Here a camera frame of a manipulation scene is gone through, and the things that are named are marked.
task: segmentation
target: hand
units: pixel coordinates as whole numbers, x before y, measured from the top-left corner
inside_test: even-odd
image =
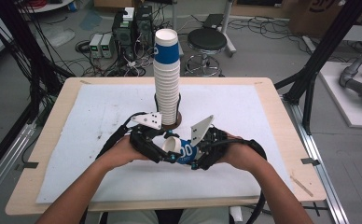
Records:
[[[106,151],[103,156],[96,160],[107,171],[125,165],[134,160],[148,160],[147,157],[136,151],[130,144],[130,136],[122,137],[113,147]]]
[[[228,133],[229,139],[242,139]],[[218,161],[226,162],[233,167],[253,173],[260,163],[266,162],[254,149],[241,143],[231,143],[227,153]]]

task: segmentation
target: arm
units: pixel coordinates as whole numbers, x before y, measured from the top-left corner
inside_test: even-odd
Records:
[[[231,144],[220,161],[254,176],[262,188],[275,223],[313,223],[274,168],[252,148]]]
[[[146,157],[135,151],[125,136],[92,163],[36,223],[78,223],[105,174],[133,160]]]

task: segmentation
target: wooden table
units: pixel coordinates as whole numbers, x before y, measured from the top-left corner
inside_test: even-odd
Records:
[[[84,84],[154,84],[153,77],[72,77],[65,82],[29,161],[39,162],[36,169],[24,169],[6,207],[9,215],[41,214],[49,204],[35,203],[44,180],[52,150],[56,147],[63,125],[67,121],[80,87]],[[308,155],[285,111],[283,103],[270,79],[265,77],[181,77],[180,85],[254,85],[274,139],[279,147],[285,168],[291,175],[294,193],[300,202],[323,201],[326,192],[311,164],[300,159]],[[218,198],[176,201],[145,201],[90,203],[91,211],[231,206],[256,203],[258,198]]]

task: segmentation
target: stack of paper cups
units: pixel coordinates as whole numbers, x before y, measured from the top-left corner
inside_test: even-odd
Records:
[[[161,29],[155,33],[154,76],[158,111],[162,114],[162,125],[177,122],[180,77],[180,58],[177,32]]]

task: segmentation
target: stool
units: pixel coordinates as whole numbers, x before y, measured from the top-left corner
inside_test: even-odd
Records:
[[[188,45],[201,54],[191,56],[186,64],[186,73],[200,77],[215,74],[222,76],[219,62],[208,54],[218,54],[227,46],[227,38],[215,29],[203,28],[188,34]]]

